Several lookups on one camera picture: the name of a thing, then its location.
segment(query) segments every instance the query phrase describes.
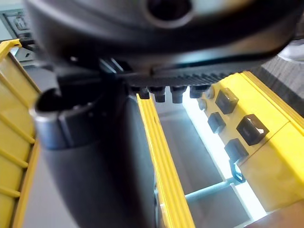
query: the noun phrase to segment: square button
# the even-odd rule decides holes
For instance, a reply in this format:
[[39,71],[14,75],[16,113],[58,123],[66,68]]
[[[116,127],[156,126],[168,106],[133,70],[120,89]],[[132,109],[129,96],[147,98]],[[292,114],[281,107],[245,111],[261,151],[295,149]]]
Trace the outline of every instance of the square button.
[[239,139],[230,140],[225,146],[225,150],[232,163],[236,163],[249,155]]
[[238,98],[228,89],[220,89],[215,101],[223,114],[232,113],[238,103]]
[[218,112],[212,113],[208,119],[208,124],[212,129],[213,133],[220,133],[226,126],[224,120]]
[[258,144],[269,130],[254,114],[246,115],[237,126],[237,131],[249,146]]

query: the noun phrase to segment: bright light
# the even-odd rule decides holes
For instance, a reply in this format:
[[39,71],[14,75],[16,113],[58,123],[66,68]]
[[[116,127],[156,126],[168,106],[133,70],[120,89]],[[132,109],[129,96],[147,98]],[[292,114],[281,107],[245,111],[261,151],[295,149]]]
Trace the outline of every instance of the bright light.
[[[200,110],[197,100],[190,99],[189,94],[190,90],[187,89],[183,96],[183,106],[219,172],[225,179],[231,178],[229,157],[224,149],[225,145],[218,134],[212,132],[207,122],[208,117]],[[237,185],[236,191],[254,221],[266,216],[263,206],[247,182]]]
[[267,215],[248,182],[237,185],[236,190],[254,221]]

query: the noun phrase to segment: gray floor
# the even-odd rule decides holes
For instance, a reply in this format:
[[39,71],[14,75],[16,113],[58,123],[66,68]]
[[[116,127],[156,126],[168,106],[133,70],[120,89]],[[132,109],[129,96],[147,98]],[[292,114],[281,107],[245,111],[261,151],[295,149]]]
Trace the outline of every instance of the gray floor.
[[251,72],[304,117],[304,64],[275,57]]

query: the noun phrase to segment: white wall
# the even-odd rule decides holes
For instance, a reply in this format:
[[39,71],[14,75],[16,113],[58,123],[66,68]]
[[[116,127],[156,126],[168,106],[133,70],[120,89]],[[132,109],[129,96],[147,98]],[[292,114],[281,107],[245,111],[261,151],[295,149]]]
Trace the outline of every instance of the white wall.
[[[5,10],[21,9],[22,0],[0,0],[0,12]],[[6,30],[2,21],[0,21],[0,40],[12,39],[12,36]]]

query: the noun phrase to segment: yellow plastic bin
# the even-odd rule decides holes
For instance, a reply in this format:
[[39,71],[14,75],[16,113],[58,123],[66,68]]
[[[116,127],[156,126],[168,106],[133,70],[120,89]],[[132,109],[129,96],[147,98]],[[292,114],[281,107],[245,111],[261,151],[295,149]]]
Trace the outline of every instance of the yellow plastic bin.
[[0,227],[22,226],[39,150],[29,108],[40,93],[10,53],[18,39],[0,43]]

